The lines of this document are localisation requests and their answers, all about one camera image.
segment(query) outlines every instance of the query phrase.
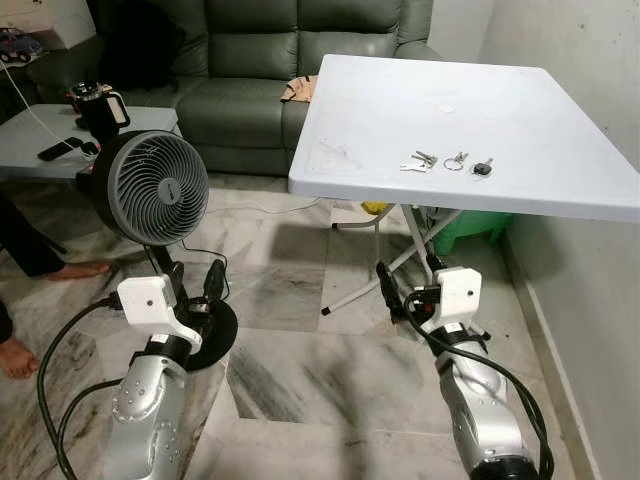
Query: table leg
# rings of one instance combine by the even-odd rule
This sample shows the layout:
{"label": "table leg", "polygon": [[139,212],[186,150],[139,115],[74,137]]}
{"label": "table leg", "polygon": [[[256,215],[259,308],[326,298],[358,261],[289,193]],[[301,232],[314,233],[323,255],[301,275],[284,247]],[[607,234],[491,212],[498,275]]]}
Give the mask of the table leg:
{"label": "table leg", "polygon": [[332,223],[331,228],[334,230],[339,230],[341,228],[365,228],[373,225],[375,229],[375,239],[376,239],[376,264],[380,261],[380,222],[387,214],[395,207],[395,203],[389,203],[386,207],[375,216],[372,220],[368,220],[366,222],[351,222],[351,223]]}
{"label": "table leg", "polygon": [[427,274],[427,285],[431,285],[433,282],[433,272],[427,263],[427,249],[424,246],[426,240],[422,239],[422,234],[413,216],[413,207],[411,205],[402,205],[402,213],[404,214],[404,219],[407,221],[407,225],[409,225],[413,244],[416,246],[418,256],[420,257],[420,263],[422,263],[422,267]]}
{"label": "table leg", "polygon": [[[393,262],[391,262],[391,264],[388,267],[389,271],[391,273],[393,273],[395,270],[397,270],[400,267],[400,265],[402,265],[404,262],[406,262],[414,253],[416,253],[416,251],[418,250],[418,245],[421,245],[422,248],[424,248],[424,244],[425,243],[427,243],[429,240],[431,240],[433,237],[435,237],[438,233],[440,233],[440,231],[444,227],[446,227],[451,222],[453,222],[456,219],[456,217],[458,215],[460,215],[460,213],[462,213],[462,210],[451,210],[447,215],[445,215],[442,218],[442,220],[438,220],[433,225],[433,227],[431,227],[431,229],[425,234],[424,237],[422,237],[421,235],[418,235],[419,239],[416,239],[414,237],[413,238],[413,245],[411,245],[409,248],[407,248],[404,252],[402,252],[398,256],[398,258],[396,258]],[[426,257],[426,249],[425,249],[425,255],[424,255],[425,262],[426,262],[426,258],[427,257]],[[340,308],[344,307],[345,305],[350,304],[354,300],[356,300],[356,299],[360,298],[361,296],[363,296],[364,294],[370,292],[371,290],[376,288],[379,284],[380,284],[380,280],[378,278],[375,278],[375,279],[371,280],[369,283],[367,283],[364,287],[360,288],[359,290],[347,295],[343,299],[338,300],[337,302],[329,305],[328,307],[324,307],[321,310],[322,315],[329,315],[331,312],[335,312],[336,310],[339,310]]]}

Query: black cable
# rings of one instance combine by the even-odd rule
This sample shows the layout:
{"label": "black cable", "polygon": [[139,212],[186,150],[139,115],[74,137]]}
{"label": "black cable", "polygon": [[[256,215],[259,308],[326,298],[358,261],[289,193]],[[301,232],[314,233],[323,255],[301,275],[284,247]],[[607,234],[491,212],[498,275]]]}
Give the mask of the black cable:
{"label": "black cable", "polygon": [[229,288],[229,282],[227,281],[227,265],[229,264],[229,259],[227,258],[227,256],[224,253],[216,252],[213,250],[206,250],[203,248],[189,248],[187,247],[186,243],[184,243],[184,240],[182,240],[181,243],[182,243],[182,248],[184,248],[189,252],[208,253],[210,255],[216,255],[222,258],[222,260],[224,261],[224,285],[225,285],[225,288],[227,289],[227,293],[224,295],[224,297],[221,298],[221,300],[226,300],[227,298],[229,298],[229,295],[231,295],[231,288]]}
{"label": "black cable", "polygon": [[96,383],[95,385],[91,385],[90,387],[87,387],[84,390],[82,390],[78,395],[74,397],[73,400],[71,400],[71,403],[69,404],[69,406],[64,412],[64,415],[62,416],[62,420],[60,420],[60,426],[58,427],[58,444],[56,446],[57,450],[64,452],[64,434],[67,431],[67,425],[69,423],[69,420],[71,419],[71,415],[73,414],[73,411],[78,406],[78,404],[82,401],[82,399],[87,395],[89,395],[90,393],[93,393],[97,390],[102,390],[103,388],[115,387],[116,385],[119,385],[121,381],[122,381],[122,378],[118,378],[116,380],[109,380],[108,382]]}
{"label": "black cable", "polygon": [[78,323],[83,317],[85,317],[90,312],[97,310],[101,307],[107,307],[111,304],[111,300],[109,298],[103,298],[102,300],[98,300],[95,303],[92,303],[88,307],[84,308],[80,312],[78,312],[71,320],[69,320],[62,329],[55,336],[49,348],[45,352],[42,357],[42,362],[40,363],[40,368],[38,369],[38,378],[36,381],[36,390],[38,393],[38,406],[40,407],[40,413],[42,414],[42,419],[44,421],[44,425],[47,428],[47,433],[49,434],[49,438],[53,443],[53,446],[56,449],[56,455],[58,457],[58,463],[60,464],[60,470],[68,480],[77,480],[73,469],[71,468],[71,464],[69,463],[69,459],[67,458],[64,450],[60,450],[58,448],[58,432],[56,431],[56,427],[53,423],[53,419],[51,418],[51,411],[49,410],[49,405],[47,404],[47,397],[44,388],[44,377],[47,371],[47,366],[49,365],[49,361],[51,360],[51,356],[55,351],[58,344],[62,341],[64,336],[67,334],[71,328]]}
{"label": "black cable", "polygon": [[153,271],[157,274],[158,269],[156,268],[156,264],[153,262],[153,259],[151,258],[151,255],[149,254],[149,250],[147,249],[146,245],[144,246],[144,253],[147,255],[147,260],[149,260],[149,263],[153,267]]}
{"label": "black cable", "polygon": [[518,396],[522,402],[522,405],[525,409],[527,417],[531,422],[531,426],[533,427],[538,440],[540,441],[540,465],[539,465],[539,475],[540,480],[550,480],[553,471],[555,468],[555,463],[553,459],[553,453],[551,452],[551,448],[547,442],[547,429],[544,423],[544,417],[542,412],[540,411],[540,407],[536,403],[535,398],[529,392],[527,387],[525,387],[518,378],[513,375],[509,370],[504,368],[502,365],[489,360],[488,358],[482,357],[480,355],[476,355],[475,353],[467,352],[466,350],[460,350],[458,348],[452,347],[447,343],[441,341],[430,333],[425,332],[420,324],[416,321],[413,316],[413,312],[409,308],[409,304],[416,299],[420,298],[420,292],[412,292],[407,298],[404,300],[404,310],[407,313],[407,317],[409,318],[409,323],[411,326],[427,341],[429,344],[435,344],[443,350],[454,354],[459,355],[461,357],[468,358],[470,360],[475,360],[478,363],[486,365],[502,374],[505,378],[507,378],[515,387]]}

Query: white wall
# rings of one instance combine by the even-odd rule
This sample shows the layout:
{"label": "white wall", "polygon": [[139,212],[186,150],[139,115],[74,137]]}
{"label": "white wall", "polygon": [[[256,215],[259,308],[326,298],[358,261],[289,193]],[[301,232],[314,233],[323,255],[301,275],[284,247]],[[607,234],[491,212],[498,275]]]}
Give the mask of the white wall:
{"label": "white wall", "polygon": [[[638,169],[639,20],[638,0],[496,0],[479,59],[546,68]],[[520,216],[510,240],[602,477],[640,478],[640,226]]]}
{"label": "white wall", "polygon": [[429,46],[452,62],[478,61],[495,0],[434,0]]}

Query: person's foot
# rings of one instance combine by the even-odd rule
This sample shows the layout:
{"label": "person's foot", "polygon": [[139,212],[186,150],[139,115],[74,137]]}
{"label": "person's foot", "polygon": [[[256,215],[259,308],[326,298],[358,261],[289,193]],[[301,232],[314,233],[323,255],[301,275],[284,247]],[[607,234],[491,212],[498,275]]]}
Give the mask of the person's foot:
{"label": "person's foot", "polygon": [[51,281],[72,280],[102,275],[109,271],[109,265],[104,262],[67,263],[57,272],[47,273],[44,278]]}
{"label": "person's foot", "polygon": [[16,337],[0,343],[0,368],[7,377],[29,378],[40,362]]}

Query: marble floor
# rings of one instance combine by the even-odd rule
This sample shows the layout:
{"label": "marble floor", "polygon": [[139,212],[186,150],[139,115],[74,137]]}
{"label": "marble floor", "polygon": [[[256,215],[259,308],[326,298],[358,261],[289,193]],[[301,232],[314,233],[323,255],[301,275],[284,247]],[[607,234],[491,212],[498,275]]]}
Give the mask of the marble floor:
{"label": "marble floor", "polygon": [[[190,378],[181,443],[186,480],[463,479],[433,357],[406,326],[393,325],[380,293],[323,317],[321,306],[366,283],[374,259],[370,231],[332,231],[334,221],[367,215],[352,202],[286,193],[286,180],[212,176],[207,214],[186,239],[229,257],[229,303],[240,325],[231,352]],[[29,279],[0,253],[0,297],[17,334],[38,355],[60,326],[126,276],[151,267],[142,249],[110,232],[89,202],[64,186],[2,185],[44,233],[70,249],[67,259],[101,257],[112,271],[69,283]],[[385,258],[410,244],[399,209],[381,226]],[[198,295],[211,262],[171,249]],[[493,335],[493,358],[509,367],[541,405],[557,473],[575,478],[525,320],[499,252],[482,237],[459,241],[452,262],[482,272],[477,320]],[[417,262],[399,272],[416,280]],[[117,378],[145,339],[124,318],[87,318],[57,352],[48,392],[59,415],[82,388]],[[512,404],[534,455],[535,436]],[[108,434],[108,392],[79,407],[67,449],[80,479],[99,479]],[[39,417],[35,380],[0,378],[0,478],[60,479]]]}

